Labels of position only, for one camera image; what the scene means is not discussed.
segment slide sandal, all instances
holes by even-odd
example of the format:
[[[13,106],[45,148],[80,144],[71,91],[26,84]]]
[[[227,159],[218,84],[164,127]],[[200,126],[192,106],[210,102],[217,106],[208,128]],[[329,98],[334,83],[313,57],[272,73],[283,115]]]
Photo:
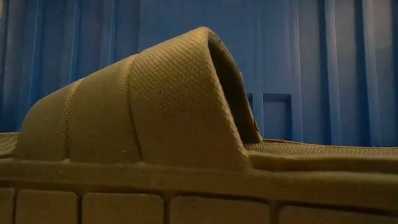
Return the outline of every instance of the slide sandal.
[[[232,56],[201,27],[0,134],[0,222],[398,223],[398,148],[262,139]]]

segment rubber sole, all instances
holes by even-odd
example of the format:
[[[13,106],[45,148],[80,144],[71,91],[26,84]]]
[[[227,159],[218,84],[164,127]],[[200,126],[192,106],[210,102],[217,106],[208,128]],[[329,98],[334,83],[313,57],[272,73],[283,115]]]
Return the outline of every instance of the rubber sole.
[[[0,217],[26,223],[398,223],[398,175],[0,160]]]

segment textured strap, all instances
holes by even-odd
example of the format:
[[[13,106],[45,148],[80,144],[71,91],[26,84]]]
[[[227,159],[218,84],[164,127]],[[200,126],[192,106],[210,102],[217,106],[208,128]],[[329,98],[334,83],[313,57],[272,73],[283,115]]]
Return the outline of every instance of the textured strap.
[[[261,141],[240,72],[219,38],[198,28],[40,100],[16,158],[245,169]]]

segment blue background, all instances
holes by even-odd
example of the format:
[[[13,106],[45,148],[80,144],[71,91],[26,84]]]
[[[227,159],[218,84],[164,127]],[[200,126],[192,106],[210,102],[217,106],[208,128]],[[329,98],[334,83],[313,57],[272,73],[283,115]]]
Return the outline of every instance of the blue background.
[[[208,26],[267,138],[398,145],[398,1],[4,0],[0,131],[49,93]]]

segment blue wall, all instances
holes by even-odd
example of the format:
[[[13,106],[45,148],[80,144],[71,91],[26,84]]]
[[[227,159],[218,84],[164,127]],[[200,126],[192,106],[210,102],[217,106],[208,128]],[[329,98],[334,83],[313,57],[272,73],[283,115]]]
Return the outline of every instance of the blue wall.
[[[198,26],[225,42],[268,138],[398,145],[396,0],[4,0],[0,131],[40,98]]]

